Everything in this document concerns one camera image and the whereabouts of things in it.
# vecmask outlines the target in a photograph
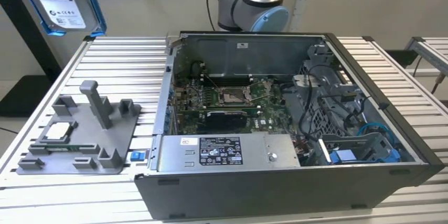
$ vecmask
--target power supply label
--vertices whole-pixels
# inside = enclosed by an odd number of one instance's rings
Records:
[[[243,165],[239,137],[202,137],[199,151],[202,165]]]

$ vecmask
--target motherboard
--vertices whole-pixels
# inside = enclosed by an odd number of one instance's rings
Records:
[[[180,80],[176,92],[178,134],[270,132],[296,134],[275,78]]]

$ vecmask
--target blue cable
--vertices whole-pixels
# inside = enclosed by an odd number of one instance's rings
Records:
[[[363,125],[363,127],[359,129],[356,135],[359,136],[362,133],[363,133],[363,130],[368,127],[368,126],[378,126],[380,127],[382,129],[384,129],[386,133],[390,135],[391,137],[391,145],[394,146],[395,145],[395,138],[394,138],[394,135],[391,133],[391,131],[388,130],[388,128],[382,124],[382,123],[367,123]]]

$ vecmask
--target gray 3d-printed holder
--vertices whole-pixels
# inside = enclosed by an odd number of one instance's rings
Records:
[[[110,103],[96,91],[96,81],[80,86],[90,104],[76,104],[71,96],[60,96],[52,105],[55,115],[26,157],[18,174],[118,174],[123,170],[140,105],[131,99]],[[55,123],[70,127],[59,139],[47,137]]]

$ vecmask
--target metal rail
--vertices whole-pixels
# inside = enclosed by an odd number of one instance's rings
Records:
[[[406,49],[415,50],[443,74],[448,74],[448,38],[414,37]]]
[[[375,42],[339,38],[375,83],[448,164],[448,112]],[[132,175],[144,162],[130,162],[119,175],[18,175],[18,161],[38,138],[59,94],[86,102],[75,88],[83,80],[99,82],[111,102],[132,98],[143,106],[131,150],[151,147],[152,126],[164,65],[164,38],[98,38],[84,42],[64,72],[0,159],[0,221],[26,223],[106,223],[154,221]],[[368,210],[207,220],[191,223],[430,223],[448,222],[448,168],[422,186],[398,190]]]

